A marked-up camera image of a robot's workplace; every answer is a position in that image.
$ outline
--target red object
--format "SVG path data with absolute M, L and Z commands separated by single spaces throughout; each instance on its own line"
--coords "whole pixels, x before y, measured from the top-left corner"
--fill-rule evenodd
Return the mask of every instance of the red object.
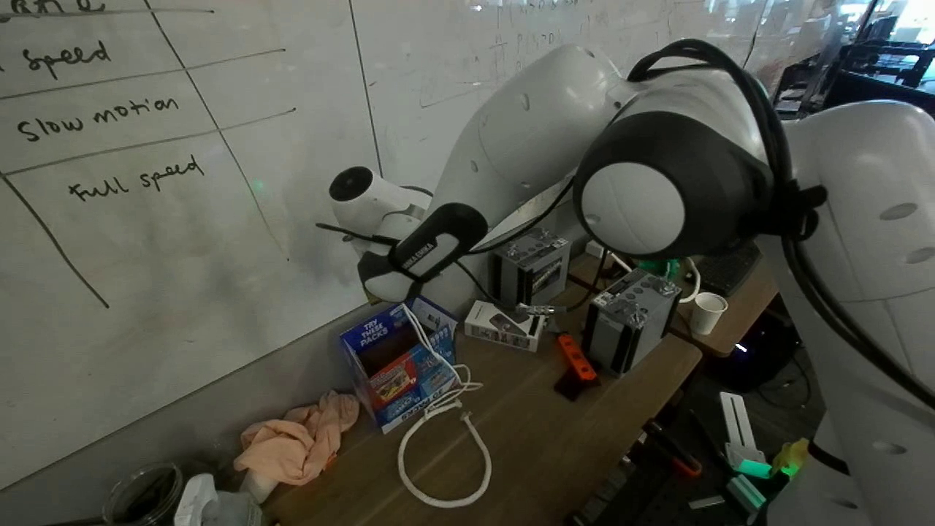
M 583 384 L 597 384 L 597 372 L 594 365 L 588 362 L 583 346 L 575 335 L 571 332 L 562 332 L 559 335 L 559 351 L 562 357 L 567 359 L 571 372 L 583 381 Z
M 664 454 L 672 468 L 691 480 L 698 480 L 704 473 L 704 465 L 688 454 L 657 422 L 648 422 L 647 427 L 648 442 L 657 454 Z

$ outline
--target pink cloth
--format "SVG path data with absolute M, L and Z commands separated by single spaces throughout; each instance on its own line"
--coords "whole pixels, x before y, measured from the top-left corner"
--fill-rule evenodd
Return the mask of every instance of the pink cloth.
M 283 486 L 307 486 L 337 458 L 342 432 L 361 419 L 358 397 L 327 394 L 317 407 L 299 407 L 283 422 L 264 422 L 241 435 L 247 448 L 236 470 L 255 470 Z

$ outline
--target wooden table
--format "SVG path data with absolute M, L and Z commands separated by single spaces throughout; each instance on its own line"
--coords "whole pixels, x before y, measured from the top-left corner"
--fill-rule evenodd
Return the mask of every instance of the wooden table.
M 758 262 L 704 346 L 727 353 L 773 297 L 773 274 Z M 439 511 L 410 496 L 396 465 L 404 432 L 378 435 L 366 422 L 320 482 L 277 490 L 267 511 L 283 526 L 562 522 L 702 362 L 697 346 L 666 335 L 631 373 L 567 401 L 552 391 L 564 372 L 552 347 L 520 353 L 463 335 L 458 353 L 485 384 L 466 394 L 466 407 L 495 455 L 491 489 L 476 505 Z M 410 473 L 437 496 L 473 490 L 482 458 L 456 416 L 437 419 L 412 439 Z

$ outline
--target white cable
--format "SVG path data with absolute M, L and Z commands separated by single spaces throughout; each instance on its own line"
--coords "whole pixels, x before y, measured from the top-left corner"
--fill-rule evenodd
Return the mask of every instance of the white cable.
M 697 274 L 697 286 L 694 286 L 694 293 L 691 293 L 688 297 L 682 297 L 679 305 L 694 305 L 694 302 L 698 297 L 698 293 L 702 293 L 702 273 L 698 273 L 698 267 L 697 267 L 694 258 L 685 258 L 685 259 L 691 262 L 691 270 L 694 270 L 694 274 Z
M 607 258 L 612 258 L 621 270 L 634 273 L 634 267 L 626 262 L 621 255 L 607 252 Z
M 476 503 L 482 495 L 489 495 L 489 489 L 491 489 L 495 461 L 491 461 L 491 451 L 489 451 L 485 439 L 476 432 L 476 427 L 473 427 L 473 422 L 472 422 L 472 411 L 466 411 L 466 407 L 463 407 L 463 394 L 466 394 L 466 391 L 480 391 L 482 384 L 473 384 L 473 381 L 472 381 L 472 368 L 467 368 L 467 365 L 454 365 L 454 362 L 447 362 L 447 359 L 437 351 L 437 346 L 431 341 L 426 330 L 422 327 L 422 322 L 418 322 L 418 316 L 410 311 L 410 305 L 401 305 L 401 308 L 404 308 L 410 325 L 416 327 L 418 341 L 437 357 L 437 362 L 442 362 L 442 365 L 454 373 L 454 384 L 456 384 L 454 389 L 447 389 L 447 391 L 442 391 L 437 401 L 431 401 L 431 407 L 425 408 L 425 416 L 406 429 L 406 435 L 404 435 L 404 442 L 401 442 L 401 451 L 397 451 L 397 473 L 401 473 L 401 482 L 406 486 L 406 490 L 410 490 L 416 501 L 422 501 L 422 503 L 426 503 L 426 505 L 432 505 L 432 508 L 466 508 L 466 505 L 473 505 L 473 503 Z M 466 422 L 466 427 L 467 427 L 476 451 L 480 451 L 482 458 L 485 458 L 485 477 L 482 477 L 482 482 L 476 486 L 473 495 L 458 496 L 458 501 L 439 501 L 439 496 L 431 496 L 426 490 L 416 489 L 416 482 L 410 480 L 410 473 L 406 473 L 406 448 L 410 448 L 410 439 L 412 439 L 426 422 L 432 422 L 432 419 L 439 419 L 439 416 L 444 416 L 444 411 L 454 411 L 454 408 L 463 408 L 463 422 Z

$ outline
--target coiled white cable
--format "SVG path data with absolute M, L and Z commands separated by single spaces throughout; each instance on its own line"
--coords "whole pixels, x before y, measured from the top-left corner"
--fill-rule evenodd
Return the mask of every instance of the coiled white cable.
M 466 411 L 463 407 L 463 394 L 466 391 L 480 391 L 482 384 L 473 384 L 472 381 L 472 368 L 467 365 L 454 365 L 447 362 L 437 346 L 431 341 L 426 330 L 422 327 L 418 316 L 404 305 L 404 312 L 410 319 L 410 325 L 416 327 L 416 335 L 418 341 L 432 353 L 437 362 L 442 362 L 450 373 L 454 373 L 454 389 L 447 389 L 444 394 L 439 394 L 437 401 L 431 401 L 431 407 L 425 408 L 425 416 L 406 429 L 404 442 L 401 442 L 401 451 L 397 451 L 397 473 L 401 473 L 401 482 L 406 486 L 406 490 L 432 505 L 432 508 L 466 508 L 466 505 L 473 505 L 482 495 L 489 495 L 491 489 L 491 477 L 495 477 L 495 461 L 491 461 L 491 451 L 485 444 L 485 439 L 476 432 L 473 422 L 472 422 L 472 411 Z M 476 444 L 476 451 L 482 454 L 485 458 L 485 477 L 482 482 L 476 486 L 473 495 L 467 496 L 458 496 L 458 501 L 439 501 L 439 496 L 431 496 L 426 490 L 416 489 L 416 482 L 410 480 L 406 473 L 406 448 L 410 448 L 410 439 L 432 419 L 444 416 L 444 411 L 454 411 L 454 408 L 463 408 L 463 422 Z

